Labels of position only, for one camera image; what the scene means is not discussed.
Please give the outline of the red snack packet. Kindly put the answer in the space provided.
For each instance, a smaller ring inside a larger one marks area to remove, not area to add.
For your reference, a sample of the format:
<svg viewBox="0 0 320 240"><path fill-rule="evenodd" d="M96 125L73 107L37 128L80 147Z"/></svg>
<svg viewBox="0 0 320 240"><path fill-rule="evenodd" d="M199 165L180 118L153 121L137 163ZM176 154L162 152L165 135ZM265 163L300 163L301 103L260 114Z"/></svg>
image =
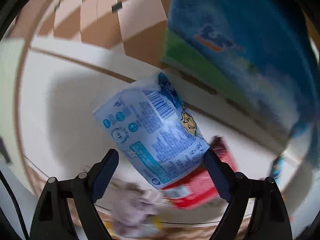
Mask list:
<svg viewBox="0 0 320 240"><path fill-rule="evenodd" d="M234 158L229 152L223 137L216 136L211 147L221 161L227 163L233 171L236 171ZM161 192L173 206L186 210L199 207L219 196L203 164L180 180L164 187Z"/></svg>

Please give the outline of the long blue biscuit packet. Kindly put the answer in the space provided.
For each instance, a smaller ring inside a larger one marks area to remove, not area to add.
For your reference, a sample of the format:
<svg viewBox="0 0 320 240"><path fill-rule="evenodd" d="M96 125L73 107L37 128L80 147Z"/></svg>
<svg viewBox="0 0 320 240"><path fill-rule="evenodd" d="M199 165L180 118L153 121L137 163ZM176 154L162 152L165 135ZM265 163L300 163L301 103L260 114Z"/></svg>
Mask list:
<svg viewBox="0 0 320 240"><path fill-rule="evenodd" d="M273 161L270 176L274 180L278 180L281 177L281 173L283 170L283 162L284 162L284 157L282 155L276 157L276 159Z"/></svg>

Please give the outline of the light blue tissue pack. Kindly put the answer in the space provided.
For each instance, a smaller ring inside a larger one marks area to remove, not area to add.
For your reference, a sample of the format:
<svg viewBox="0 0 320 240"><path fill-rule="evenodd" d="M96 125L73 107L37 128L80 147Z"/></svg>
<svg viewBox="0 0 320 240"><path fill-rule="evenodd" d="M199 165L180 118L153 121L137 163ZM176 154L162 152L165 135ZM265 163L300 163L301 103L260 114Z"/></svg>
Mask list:
<svg viewBox="0 0 320 240"><path fill-rule="evenodd" d="M93 115L133 167L158 190L198 168L209 149L161 72L128 85Z"/></svg>

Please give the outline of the cardboard box with blue print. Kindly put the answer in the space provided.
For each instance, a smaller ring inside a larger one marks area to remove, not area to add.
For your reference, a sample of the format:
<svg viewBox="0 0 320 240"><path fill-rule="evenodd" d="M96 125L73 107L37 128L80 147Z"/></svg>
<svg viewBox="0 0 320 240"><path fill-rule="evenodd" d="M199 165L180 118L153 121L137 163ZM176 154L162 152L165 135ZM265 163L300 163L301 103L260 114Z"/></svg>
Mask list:
<svg viewBox="0 0 320 240"><path fill-rule="evenodd" d="M319 131L319 68L291 0L171 0L162 59L272 134Z"/></svg>

